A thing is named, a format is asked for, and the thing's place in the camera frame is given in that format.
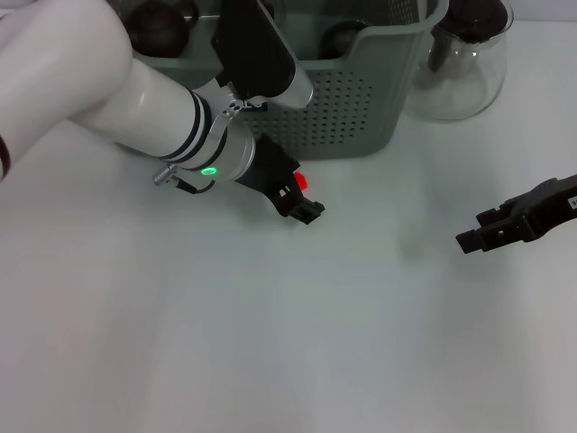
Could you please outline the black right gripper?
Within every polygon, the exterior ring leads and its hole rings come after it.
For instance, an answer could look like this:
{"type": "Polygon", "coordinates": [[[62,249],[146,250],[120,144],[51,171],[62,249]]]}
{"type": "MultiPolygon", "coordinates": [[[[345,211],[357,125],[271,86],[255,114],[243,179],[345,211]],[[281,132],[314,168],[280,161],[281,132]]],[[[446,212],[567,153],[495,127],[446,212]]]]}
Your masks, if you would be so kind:
{"type": "Polygon", "coordinates": [[[576,176],[546,180],[530,191],[476,216],[480,228],[455,237],[464,253],[488,252],[533,242],[576,218],[576,176]]]}

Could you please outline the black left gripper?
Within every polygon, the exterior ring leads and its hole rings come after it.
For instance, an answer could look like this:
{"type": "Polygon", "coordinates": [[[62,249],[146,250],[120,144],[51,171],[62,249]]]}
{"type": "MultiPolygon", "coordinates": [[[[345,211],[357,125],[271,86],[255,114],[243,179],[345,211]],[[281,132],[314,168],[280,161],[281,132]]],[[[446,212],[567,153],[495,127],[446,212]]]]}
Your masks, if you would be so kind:
{"type": "Polygon", "coordinates": [[[303,200],[294,176],[298,167],[296,160],[267,134],[263,134],[255,142],[251,164],[235,182],[260,192],[283,217],[309,225],[321,216],[325,206],[317,201],[303,200]]]}

